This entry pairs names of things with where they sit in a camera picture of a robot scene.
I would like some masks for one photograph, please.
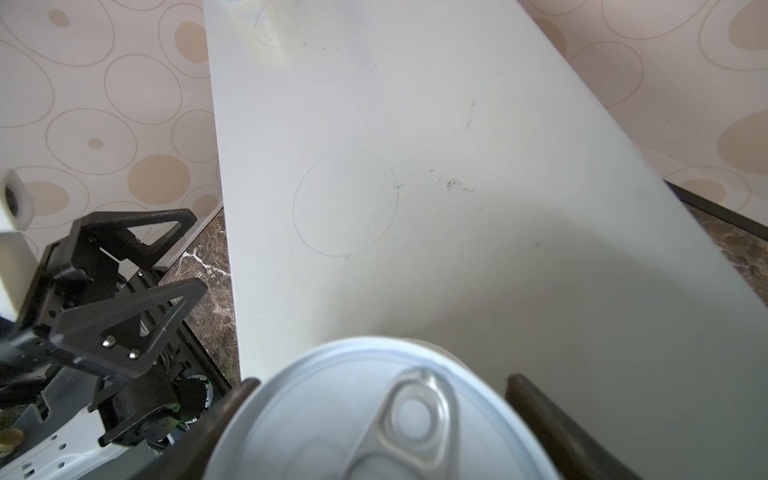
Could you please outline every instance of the smudge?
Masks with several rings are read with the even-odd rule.
[[[451,180],[448,180],[448,183],[445,185],[445,189],[448,191],[463,190],[468,193],[474,192],[473,189],[465,187],[458,178],[452,178]]]
[[[472,104],[469,105],[469,119],[467,119],[467,126],[464,127],[464,130],[469,130],[469,125],[472,123],[472,113],[475,111],[475,101],[472,101]]]

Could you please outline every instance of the can lid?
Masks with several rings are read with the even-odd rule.
[[[379,337],[319,347],[254,392],[205,478],[559,478],[520,417],[456,362]]]

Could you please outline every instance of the beige circle pattern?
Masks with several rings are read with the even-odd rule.
[[[725,168],[685,167],[668,174],[664,179],[733,211],[746,205],[752,195],[746,180]]]
[[[708,0],[601,0],[603,22],[616,35],[628,40],[650,40],[677,30],[690,22]]]
[[[181,202],[181,208],[189,208],[200,223],[221,205],[221,188],[203,185],[192,190]]]
[[[114,48],[114,25],[100,0],[6,2],[0,22],[35,54],[68,67],[96,65]]]
[[[651,88],[639,88],[611,115],[632,141],[665,157],[676,158],[695,146],[699,118],[689,115],[678,98],[660,98]]]
[[[190,169],[171,155],[142,158],[128,172],[128,190],[139,201],[168,205],[180,199],[190,186]]]
[[[0,127],[26,127],[51,113],[53,84],[32,57],[0,40],[0,65]]]
[[[32,204],[35,206],[35,215],[47,217],[55,215],[69,205],[69,195],[64,188],[44,180],[34,180],[24,184]]]
[[[165,3],[165,0],[112,0],[121,7],[135,12],[149,12]]]
[[[717,139],[717,153],[737,170],[768,175],[768,110],[731,124]]]
[[[184,160],[203,163],[218,155],[214,114],[206,110],[192,110],[174,122],[170,141],[176,153]]]
[[[58,8],[54,8],[48,12],[48,19],[51,20],[53,25],[60,28],[67,28],[70,23],[69,16]]]
[[[704,58],[712,65],[727,70],[768,69],[768,49],[758,48],[768,35],[764,30],[760,30],[763,25],[768,25],[768,7],[763,5],[764,2],[765,0],[715,2],[699,29],[699,51]]]
[[[531,6],[546,15],[565,15],[580,8],[588,0],[529,0]]]
[[[565,36],[560,28],[554,23],[550,22],[546,18],[534,18],[533,21],[541,29],[544,35],[549,38],[554,47],[560,52],[560,55],[565,56],[566,45]]]
[[[730,42],[744,50],[768,50],[768,2],[752,0],[733,17]]]
[[[203,9],[191,3],[169,7],[157,24],[157,37],[165,58],[181,73],[208,78],[208,45]]]
[[[51,167],[20,167],[16,173],[25,185],[31,185],[35,216],[29,230],[60,227],[82,216],[88,207],[88,188],[68,172]]]
[[[115,110],[144,125],[164,124],[181,109],[176,75],[161,61],[143,54],[114,59],[104,73],[104,91]]]
[[[66,167],[93,175],[126,168],[138,149],[136,134],[127,123],[95,108],[75,108],[57,115],[45,130],[45,144]]]
[[[643,82],[643,59],[618,41],[599,41],[577,51],[571,67],[604,107],[627,100]]]

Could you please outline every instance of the wallpaper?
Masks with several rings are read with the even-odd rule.
[[[188,243],[219,210],[204,25],[199,0],[0,3],[2,165],[33,198],[38,258],[92,211],[190,208]],[[151,243],[168,228],[132,230]]]
[[[520,0],[664,179],[768,225],[768,0]]]

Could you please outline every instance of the black bracket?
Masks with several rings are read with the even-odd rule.
[[[98,410],[104,423],[106,432],[99,445],[136,445],[144,439],[160,441],[179,422],[199,416],[205,403],[204,382],[169,381],[162,367],[154,365],[137,379],[96,392],[88,411]]]
[[[137,378],[149,370],[165,347],[168,336],[176,332],[181,320],[187,317],[206,290],[208,287],[202,280],[190,278],[66,309],[59,314],[49,339],[57,348],[73,355],[73,362],[83,370]],[[179,300],[167,309],[163,318],[155,319],[157,323],[152,330],[142,336],[138,323],[142,312],[174,299]],[[123,331],[126,333],[123,339],[112,336],[115,338],[112,345],[102,345],[107,336],[105,331],[129,321],[135,325]]]
[[[224,430],[240,407],[259,386],[257,379],[245,379],[194,424],[181,440],[163,452],[132,480],[199,480]]]
[[[45,249],[21,315],[0,339],[0,386],[46,364],[116,379],[146,373],[207,287],[189,279],[119,291],[126,280],[115,259],[135,263],[139,276],[151,274],[196,220],[188,209],[94,212],[75,220],[66,238]],[[151,245],[129,231],[167,222],[176,225]]]

